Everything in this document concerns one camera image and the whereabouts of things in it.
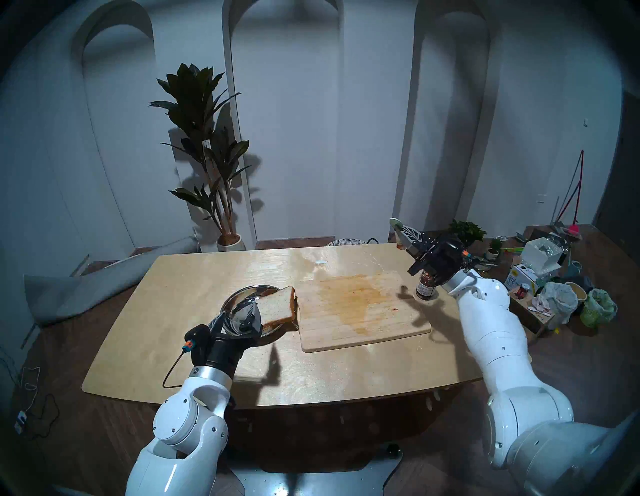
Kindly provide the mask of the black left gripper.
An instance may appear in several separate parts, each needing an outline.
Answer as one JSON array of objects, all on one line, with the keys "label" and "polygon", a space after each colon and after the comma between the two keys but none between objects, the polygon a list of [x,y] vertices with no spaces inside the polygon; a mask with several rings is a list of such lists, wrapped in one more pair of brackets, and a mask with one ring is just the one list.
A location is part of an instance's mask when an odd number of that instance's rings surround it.
[{"label": "black left gripper", "polygon": [[199,324],[184,335],[184,351],[190,353],[194,367],[210,367],[234,379],[244,351],[256,346],[262,333],[258,304],[251,303],[247,309],[239,324],[241,335],[228,334],[233,332],[233,326],[225,312],[212,320],[212,329]]}]

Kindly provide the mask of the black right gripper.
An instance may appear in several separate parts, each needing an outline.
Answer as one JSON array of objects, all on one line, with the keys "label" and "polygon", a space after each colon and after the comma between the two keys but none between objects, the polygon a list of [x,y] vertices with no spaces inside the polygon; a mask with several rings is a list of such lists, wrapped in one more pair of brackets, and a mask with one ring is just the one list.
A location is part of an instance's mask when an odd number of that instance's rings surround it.
[{"label": "black right gripper", "polygon": [[400,227],[400,249],[413,259],[408,273],[411,276],[425,271],[436,286],[441,286],[473,260],[468,249],[455,235],[427,236],[410,226]]}]

